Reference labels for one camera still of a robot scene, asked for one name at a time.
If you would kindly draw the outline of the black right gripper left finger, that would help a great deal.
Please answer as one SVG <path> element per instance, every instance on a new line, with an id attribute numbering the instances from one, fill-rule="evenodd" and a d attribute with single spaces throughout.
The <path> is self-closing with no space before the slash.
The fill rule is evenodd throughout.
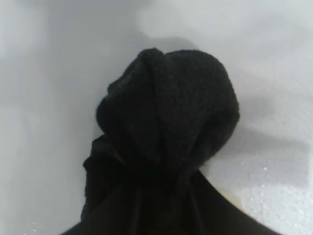
<path id="1" fill-rule="evenodd" d="M 158 235 L 159 189 L 118 185 L 64 235 Z"/>

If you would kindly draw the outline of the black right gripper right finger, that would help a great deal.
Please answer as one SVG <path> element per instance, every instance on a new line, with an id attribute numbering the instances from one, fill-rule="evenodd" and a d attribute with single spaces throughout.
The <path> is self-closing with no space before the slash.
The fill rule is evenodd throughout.
<path id="1" fill-rule="evenodd" d="M 169 202 L 158 212 L 160 235 L 275 235 L 277 232 L 242 212 L 202 173 L 186 180 L 161 176 Z"/>

